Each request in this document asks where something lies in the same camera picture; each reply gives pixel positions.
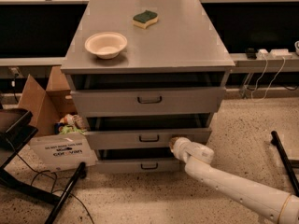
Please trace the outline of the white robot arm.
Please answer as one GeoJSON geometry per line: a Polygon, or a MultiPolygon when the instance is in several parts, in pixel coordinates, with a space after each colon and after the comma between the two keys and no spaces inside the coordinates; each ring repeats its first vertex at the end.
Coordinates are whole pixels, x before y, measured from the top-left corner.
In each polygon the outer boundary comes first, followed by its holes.
{"type": "Polygon", "coordinates": [[[186,137],[173,137],[170,150],[185,172],[276,224],[299,224],[299,198],[286,191],[223,172],[211,166],[214,151],[186,137]]]}

